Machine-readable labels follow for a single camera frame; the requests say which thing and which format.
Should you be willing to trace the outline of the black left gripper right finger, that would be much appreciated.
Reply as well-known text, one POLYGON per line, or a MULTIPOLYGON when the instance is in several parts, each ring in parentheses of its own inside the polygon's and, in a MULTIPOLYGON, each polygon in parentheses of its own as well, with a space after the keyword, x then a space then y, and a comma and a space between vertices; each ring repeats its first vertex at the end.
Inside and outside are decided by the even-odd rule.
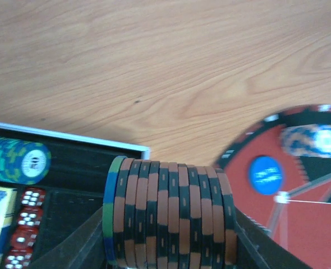
POLYGON ((309 269, 265 234, 240 210, 236 210, 237 268, 248 269, 309 269))

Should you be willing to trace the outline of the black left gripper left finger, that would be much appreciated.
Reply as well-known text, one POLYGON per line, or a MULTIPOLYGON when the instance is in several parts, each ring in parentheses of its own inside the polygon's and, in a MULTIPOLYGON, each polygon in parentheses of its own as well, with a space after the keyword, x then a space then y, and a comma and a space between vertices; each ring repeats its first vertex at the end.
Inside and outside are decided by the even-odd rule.
POLYGON ((61 244, 33 261, 29 268, 106 268, 102 234, 102 209, 97 210, 61 244))

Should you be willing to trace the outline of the blue small blind button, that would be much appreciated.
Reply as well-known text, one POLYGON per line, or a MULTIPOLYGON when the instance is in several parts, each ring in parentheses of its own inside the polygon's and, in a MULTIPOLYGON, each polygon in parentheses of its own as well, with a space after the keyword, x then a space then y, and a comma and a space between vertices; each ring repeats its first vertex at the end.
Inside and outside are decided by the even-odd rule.
POLYGON ((253 159, 248 176, 250 186, 265 196, 277 193, 285 181, 280 163, 275 158, 265 155, 253 159))

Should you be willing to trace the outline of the brown black hundred chip stack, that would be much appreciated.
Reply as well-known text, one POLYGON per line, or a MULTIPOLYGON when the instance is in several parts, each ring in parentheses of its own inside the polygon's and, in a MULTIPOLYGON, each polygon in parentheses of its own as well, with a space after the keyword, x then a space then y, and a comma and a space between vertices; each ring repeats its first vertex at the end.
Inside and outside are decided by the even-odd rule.
POLYGON ((235 268, 236 214, 224 171, 117 156, 103 197, 107 263, 235 268))

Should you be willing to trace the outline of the blue orange ten chip stack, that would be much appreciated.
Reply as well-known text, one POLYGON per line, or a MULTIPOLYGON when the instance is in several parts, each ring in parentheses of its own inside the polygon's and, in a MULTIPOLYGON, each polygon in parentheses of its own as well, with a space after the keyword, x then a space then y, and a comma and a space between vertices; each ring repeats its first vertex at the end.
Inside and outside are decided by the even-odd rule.
POLYGON ((331 158, 331 125, 287 127, 281 131, 280 141, 282 149, 292 156, 331 158))

